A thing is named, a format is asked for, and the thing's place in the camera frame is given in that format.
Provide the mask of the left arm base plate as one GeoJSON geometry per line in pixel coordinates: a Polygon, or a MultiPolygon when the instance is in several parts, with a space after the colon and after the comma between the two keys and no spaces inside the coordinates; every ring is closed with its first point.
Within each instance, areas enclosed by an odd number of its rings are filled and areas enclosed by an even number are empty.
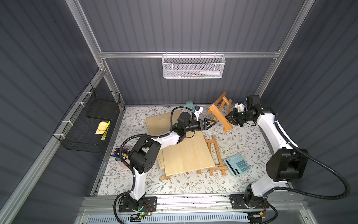
{"type": "Polygon", "coordinates": [[[122,197],[118,204],[118,212],[153,212],[157,209],[158,198],[143,196],[141,199],[135,200],[127,195],[122,197]]]}

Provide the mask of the plywood board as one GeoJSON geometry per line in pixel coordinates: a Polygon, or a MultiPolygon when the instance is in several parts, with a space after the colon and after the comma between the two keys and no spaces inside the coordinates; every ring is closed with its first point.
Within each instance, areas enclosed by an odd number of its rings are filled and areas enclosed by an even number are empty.
{"type": "MultiPolygon", "coordinates": [[[[178,122],[178,117],[182,112],[183,111],[179,109],[173,113],[173,124],[178,122]]],[[[170,118],[171,118],[171,112],[145,119],[145,124],[147,127],[148,134],[152,136],[158,136],[169,132],[171,128],[170,118]]],[[[162,150],[160,150],[157,156],[157,161],[159,163],[160,169],[161,170],[165,169],[162,150]]]]}
{"type": "Polygon", "coordinates": [[[165,175],[208,169],[215,166],[201,131],[191,138],[163,149],[165,175]]]}

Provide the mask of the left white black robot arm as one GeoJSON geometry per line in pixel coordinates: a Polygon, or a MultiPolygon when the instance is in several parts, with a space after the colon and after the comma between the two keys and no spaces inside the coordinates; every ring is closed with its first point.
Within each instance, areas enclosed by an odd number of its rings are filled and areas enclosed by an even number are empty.
{"type": "Polygon", "coordinates": [[[121,145],[120,160],[133,174],[131,190],[125,193],[126,198],[133,204],[139,204],[145,200],[146,175],[153,167],[159,152],[175,145],[183,147],[182,142],[186,138],[187,132],[195,133],[208,130],[217,123],[212,119],[200,119],[200,111],[191,111],[190,113],[182,112],[177,118],[178,122],[174,124],[173,115],[177,109],[180,107],[174,108],[170,113],[170,130],[168,132],[154,136],[137,134],[125,140],[121,145]],[[130,163],[127,163],[124,159],[124,146],[135,138],[138,138],[138,141],[130,151],[128,155],[130,163]]]}

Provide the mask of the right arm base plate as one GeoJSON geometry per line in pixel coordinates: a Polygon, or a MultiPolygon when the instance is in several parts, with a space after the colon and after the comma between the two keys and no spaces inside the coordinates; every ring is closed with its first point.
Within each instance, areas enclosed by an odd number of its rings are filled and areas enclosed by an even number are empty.
{"type": "Polygon", "coordinates": [[[266,209],[267,202],[262,197],[245,196],[244,194],[229,195],[233,209],[266,209]]]}

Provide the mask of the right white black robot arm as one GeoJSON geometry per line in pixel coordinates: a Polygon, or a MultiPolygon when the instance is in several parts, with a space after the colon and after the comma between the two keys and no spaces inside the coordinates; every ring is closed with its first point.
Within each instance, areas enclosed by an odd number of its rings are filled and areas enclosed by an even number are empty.
{"type": "Polygon", "coordinates": [[[297,144],[282,129],[274,111],[262,106],[259,95],[246,97],[246,110],[234,109],[226,119],[230,124],[241,127],[252,121],[260,128],[272,153],[266,163],[265,174],[244,192],[243,200],[248,208],[255,208],[262,203],[276,187],[285,187],[288,181],[303,176],[308,159],[294,151],[297,144]]]}

